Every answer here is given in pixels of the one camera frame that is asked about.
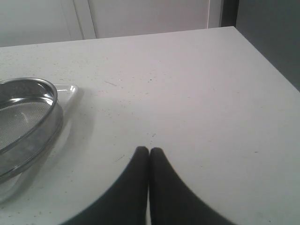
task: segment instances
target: white countertop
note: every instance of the white countertop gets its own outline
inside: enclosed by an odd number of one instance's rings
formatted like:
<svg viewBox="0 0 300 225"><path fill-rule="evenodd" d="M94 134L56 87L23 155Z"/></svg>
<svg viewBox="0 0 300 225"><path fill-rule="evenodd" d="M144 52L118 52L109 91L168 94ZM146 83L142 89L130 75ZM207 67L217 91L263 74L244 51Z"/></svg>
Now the white countertop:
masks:
<svg viewBox="0 0 300 225"><path fill-rule="evenodd" d="M1 225L65 221L139 145L163 148L239 225L298 224L300 93L235 28L0 48L0 78L23 76L77 84L83 97L60 157L34 191L0 205Z"/></svg>

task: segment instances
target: white cabinet door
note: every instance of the white cabinet door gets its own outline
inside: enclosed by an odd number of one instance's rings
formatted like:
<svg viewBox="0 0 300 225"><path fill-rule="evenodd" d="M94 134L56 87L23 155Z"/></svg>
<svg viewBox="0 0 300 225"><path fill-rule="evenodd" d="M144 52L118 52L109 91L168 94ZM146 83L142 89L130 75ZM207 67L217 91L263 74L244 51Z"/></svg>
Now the white cabinet door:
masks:
<svg viewBox="0 0 300 225"><path fill-rule="evenodd" d="M74 1L76 5L86 6L85 9L76 7L78 19L81 21L84 17L83 23L94 28L97 38L217 27L222 2L222 0Z"/></svg>
<svg viewBox="0 0 300 225"><path fill-rule="evenodd" d="M0 46L82 38L72 0L0 1Z"/></svg>

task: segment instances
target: mesh strainer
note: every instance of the mesh strainer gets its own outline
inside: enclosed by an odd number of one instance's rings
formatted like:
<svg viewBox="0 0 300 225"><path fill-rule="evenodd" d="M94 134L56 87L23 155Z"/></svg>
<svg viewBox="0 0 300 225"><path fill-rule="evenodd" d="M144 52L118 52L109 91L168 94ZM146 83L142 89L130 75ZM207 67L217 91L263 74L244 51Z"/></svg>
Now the mesh strainer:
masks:
<svg viewBox="0 0 300 225"><path fill-rule="evenodd" d="M0 183L28 169L52 146L63 111L48 81L21 78L0 82Z"/></svg>

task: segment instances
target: white wall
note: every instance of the white wall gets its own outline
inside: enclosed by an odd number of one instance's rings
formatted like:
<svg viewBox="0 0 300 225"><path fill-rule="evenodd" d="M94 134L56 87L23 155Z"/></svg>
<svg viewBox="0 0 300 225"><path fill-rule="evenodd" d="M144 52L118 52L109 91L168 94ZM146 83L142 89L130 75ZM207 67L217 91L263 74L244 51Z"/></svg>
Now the white wall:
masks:
<svg viewBox="0 0 300 225"><path fill-rule="evenodd" d="M75 10L75 15L71 8L64 11L68 0L63 1L0 0L0 46L82 39Z"/></svg>
<svg viewBox="0 0 300 225"><path fill-rule="evenodd" d="M96 36L207 28L209 0L89 0Z"/></svg>

